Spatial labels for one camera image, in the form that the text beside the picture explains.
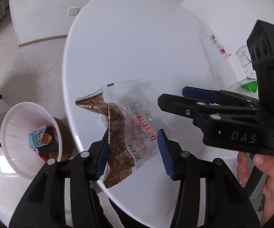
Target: baseboard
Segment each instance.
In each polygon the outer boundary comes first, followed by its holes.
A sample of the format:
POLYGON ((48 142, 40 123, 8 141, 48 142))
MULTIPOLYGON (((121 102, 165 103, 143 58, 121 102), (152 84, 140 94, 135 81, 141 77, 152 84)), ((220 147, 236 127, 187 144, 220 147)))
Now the baseboard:
POLYGON ((66 38, 67 34, 64 35, 57 35, 57 36, 51 36, 51 37, 46 37, 46 38, 42 38, 42 39, 36 39, 36 40, 32 40, 32 41, 28 41, 26 43, 22 43, 19 45, 19 47, 23 47, 23 46, 27 46, 27 45, 32 45, 35 43, 39 43, 39 42, 43 42, 43 41, 48 41, 48 40, 52 40, 52 39, 63 39, 66 38))

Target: blue gripper pad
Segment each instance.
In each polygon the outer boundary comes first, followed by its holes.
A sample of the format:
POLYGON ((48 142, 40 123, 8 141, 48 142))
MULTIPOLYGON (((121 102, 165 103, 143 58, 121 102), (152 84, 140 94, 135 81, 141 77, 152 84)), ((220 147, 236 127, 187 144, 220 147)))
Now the blue gripper pad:
POLYGON ((182 89, 182 96, 211 104, 219 101, 219 97, 214 91, 196 87, 184 87, 182 89))
POLYGON ((108 140, 104 142, 99 157, 97 158, 97 179, 103 175, 108 160, 108 140))
POLYGON ((172 180, 174 180, 175 178, 174 159, 168 148, 168 138, 166 137, 163 129, 159 130, 157 133, 157 143, 158 143, 159 151, 162 157, 166 174, 170 176, 172 180))

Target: green object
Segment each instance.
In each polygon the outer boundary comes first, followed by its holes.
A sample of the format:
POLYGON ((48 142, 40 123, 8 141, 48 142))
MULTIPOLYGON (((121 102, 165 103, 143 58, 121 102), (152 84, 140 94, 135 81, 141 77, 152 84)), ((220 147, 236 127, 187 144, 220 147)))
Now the green object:
POLYGON ((241 86, 241 88, 250 90, 253 93, 255 93, 256 90, 257 90, 257 81, 252 81, 252 82, 249 82, 247 84, 244 84, 244 85, 241 86))

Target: human hand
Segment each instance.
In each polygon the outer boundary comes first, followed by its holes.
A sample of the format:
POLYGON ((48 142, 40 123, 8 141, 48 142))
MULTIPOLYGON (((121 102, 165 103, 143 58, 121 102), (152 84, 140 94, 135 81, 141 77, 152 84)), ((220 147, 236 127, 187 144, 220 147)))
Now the human hand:
MULTIPOLYGON (((237 155, 237 177, 240 184, 247 182, 249 172, 247 169, 247 158, 245 153, 239 152, 237 155)), ((266 195, 274 194, 274 156, 256 154, 253 158, 254 165, 268 175, 267 181, 262 188, 262 193, 266 195)))
MULTIPOLYGON (((237 177, 239 183, 242 184, 249 179, 245 153, 238 153, 237 162, 237 177)), ((261 225, 264 225, 274 214, 274 156, 256 154, 253 163, 260 171, 268 175, 267 181, 262 188, 262 193, 265 195, 265 205, 260 222, 261 225)))

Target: snack bag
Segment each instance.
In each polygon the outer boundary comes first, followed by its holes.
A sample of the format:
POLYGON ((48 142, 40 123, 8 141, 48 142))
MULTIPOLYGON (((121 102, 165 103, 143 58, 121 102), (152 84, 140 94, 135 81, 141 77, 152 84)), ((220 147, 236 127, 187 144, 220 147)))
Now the snack bag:
POLYGON ((158 94, 153 92, 143 87, 140 80, 124 81, 76 100, 79 107, 101 114, 108 127, 106 188, 121 182, 159 152, 159 129, 172 135, 171 128, 161 119, 158 94))

